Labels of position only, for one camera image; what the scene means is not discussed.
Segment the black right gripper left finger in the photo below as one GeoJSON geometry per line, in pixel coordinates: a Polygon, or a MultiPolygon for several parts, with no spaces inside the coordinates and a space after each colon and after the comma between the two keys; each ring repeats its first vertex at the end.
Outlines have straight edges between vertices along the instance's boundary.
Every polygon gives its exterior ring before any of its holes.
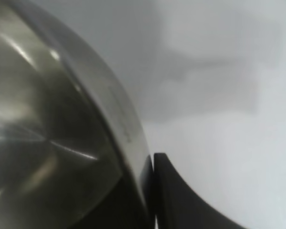
{"type": "Polygon", "coordinates": [[[137,195],[125,180],[113,190],[73,229],[144,229],[145,214],[137,195]]]}

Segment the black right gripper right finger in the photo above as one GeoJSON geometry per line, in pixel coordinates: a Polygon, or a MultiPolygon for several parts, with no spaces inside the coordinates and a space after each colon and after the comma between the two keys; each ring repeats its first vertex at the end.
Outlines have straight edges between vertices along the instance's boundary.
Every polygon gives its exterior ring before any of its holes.
{"type": "Polygon", "coordinates": [[[167,154],[154,154],[156,216],[160,229],[241,229],[200,198],[179,175],[167,154]]]}

